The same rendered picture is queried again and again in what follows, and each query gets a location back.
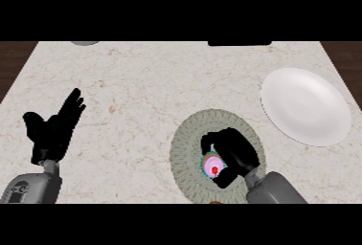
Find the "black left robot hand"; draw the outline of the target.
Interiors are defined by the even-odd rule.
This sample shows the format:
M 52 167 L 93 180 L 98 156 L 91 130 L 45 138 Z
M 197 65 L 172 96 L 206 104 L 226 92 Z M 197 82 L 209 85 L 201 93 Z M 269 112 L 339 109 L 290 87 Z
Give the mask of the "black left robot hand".
M 45 160 L 57 162 L 62 160 L 85 109 L 82 90 L 76 88 L 61 106 L 59 112 L 48 120 L 36 112 L 24 113 L 23 120 L 27 128 L 27 137 L 34 143 L 33 165 L 39 165 Z

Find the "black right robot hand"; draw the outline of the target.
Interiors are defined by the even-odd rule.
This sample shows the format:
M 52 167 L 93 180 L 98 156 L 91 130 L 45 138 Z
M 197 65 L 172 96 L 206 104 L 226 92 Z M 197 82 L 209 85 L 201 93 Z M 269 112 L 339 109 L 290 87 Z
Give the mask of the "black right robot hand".
M 228 127 L 219 132 L 210 132 L 201 138 L 203 154 L 207 154 L 215 148 L 226 168 L 215 178 L 216 185 L 225 189 L 238 176 L 246 177 L 249 173 L 259 168 L 260 162 L 252 143 L 243 133 Z

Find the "pink frosted cupcake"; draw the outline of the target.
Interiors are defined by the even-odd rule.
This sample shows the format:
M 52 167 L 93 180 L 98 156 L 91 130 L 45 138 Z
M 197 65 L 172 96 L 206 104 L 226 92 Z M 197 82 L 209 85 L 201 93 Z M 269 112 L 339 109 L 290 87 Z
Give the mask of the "pink frosted cupcake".
M 221 158 L 219 153 L 215 148 L 201 156 L 200 169 L 203 175 L 215 179 L 219 176 L 219 173 L 226 168 L 226 164 Z

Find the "round grey woven placemat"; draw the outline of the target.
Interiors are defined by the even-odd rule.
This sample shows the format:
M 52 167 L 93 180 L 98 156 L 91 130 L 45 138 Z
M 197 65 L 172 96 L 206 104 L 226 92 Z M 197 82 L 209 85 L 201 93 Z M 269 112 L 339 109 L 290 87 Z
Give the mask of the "round grey woven placemat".
M 223 204 L 247 203 L 247 183 L 238 177 L 229 187 L 222 189 L 203 171 L 201 138 L 210 132 L 232 127 L 252 143 L 260 167 L 256 175 L 266 174 L 266 154 L 259 136 L 247 121 L 232 112 L 222 109 L 207 109 L 192 114 L 182 122 L 172 141 L 170 163 L 175 180 L 188 200 L 195 204 L 219 201 Z

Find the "white round plate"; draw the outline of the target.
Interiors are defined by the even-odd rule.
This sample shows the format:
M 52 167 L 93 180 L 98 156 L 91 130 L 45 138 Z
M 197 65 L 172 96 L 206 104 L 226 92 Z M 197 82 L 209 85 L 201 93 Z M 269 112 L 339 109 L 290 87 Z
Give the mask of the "white round plate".
M 352 126 L 346 99 L 317 73 L 281 68 L 265 78 L 260 89 L 265 113 L 280 131 L 312 146 L 339 144 Z

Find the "black appliance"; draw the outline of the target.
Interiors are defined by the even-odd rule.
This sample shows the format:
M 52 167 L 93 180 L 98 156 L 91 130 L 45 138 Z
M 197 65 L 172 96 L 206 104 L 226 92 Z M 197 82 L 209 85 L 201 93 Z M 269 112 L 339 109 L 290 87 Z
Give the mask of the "black appliance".
M 271 40 L 266 41 L 209 41 L 212 47 L 246 47 L 246 46 L 269 46 Z

